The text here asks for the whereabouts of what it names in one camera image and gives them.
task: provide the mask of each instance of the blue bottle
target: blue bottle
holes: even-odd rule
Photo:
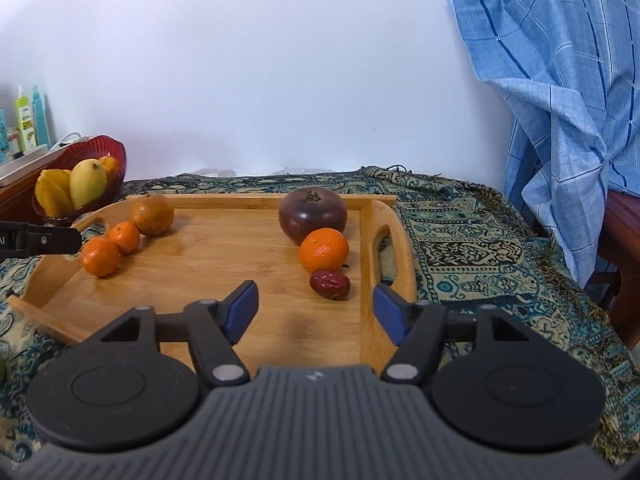
[[[36,127],[36,138],[38,139],[38,146],[46,144],[47,146],[51,147],[51,139],[49,139],[49,129],[47,128],[47,120],[44,116],[44,106],[42,105],[40,92],[38,92],[38,85],[33,86],[33,100],[31,102],[31,108],[33,109],[33,121]]]
[[[0,110],[0,164],[10,160],[9,140],[6,133],[4,110]]]

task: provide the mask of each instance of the patterned tablecloth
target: patterned tablecloth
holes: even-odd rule
[[[207,178],[192,174],[127,182],[125,194],[289,192],[326,186],[340,193],[398,196],[396,212],[413,243],[418,297],[451,309],[498,304],[572,357],[593,369],[607,389],[602,428],[594,448],[614,464],[640,450],[640,372],[607,317],[569,277],[553,239],[536,237],[517,211],[493,189],[405,171],[361,168],[350,173]],[[383,244],[383,279],[394,278],[392,247]],[[37,258],[0,264],[0,298],[20,293]],[[0,360],[6,383],[0,392],[0,452],[12,462],[39,448],[24,400],[41,366],[63,344],[34,330],[0,302]],[[470,350],[449,345],[443,363]]]

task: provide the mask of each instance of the dried red date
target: dried red date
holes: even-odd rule
[[[328,269],[313,272],[309,278],[309,285],[328,300],[346,300],[351,289],[351,282],[344,274]]]

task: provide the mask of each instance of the wooden tray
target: wooden tray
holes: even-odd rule
[[[43,256],[29,283],[9,304],[26,318],[73,344],[126,310],[150,304],[160,314],[180,312],[191,301],[222,299],[244,280],[258,285],[260,307],[235,347],[253,374],[261,365],[369,364],[377,372],[395,351],[371,306],[380,282],[380,242],[391,234],[398,277],[393,289],[416,299],[411,244],[395,212],[395,196],[343,195],[344,235],[351,280],[346,301],[318,296],[298,261],[298,247],[281,231],[282,194],[168,194],[175,208],[169,233],[144,238],[120,261],[116,273],[97,279],[79,258]],[[75,227],[110,226],[129,216],[130,201],[100,209]],[[186,343],[162,344],[162,352],[191,365]]]

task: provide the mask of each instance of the blue checkered cloth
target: blue checkered cloth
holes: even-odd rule
[[[607,189],[640,196],[640,0],[449,3],[476,76],[513,111],[505,194],[584,286]]]

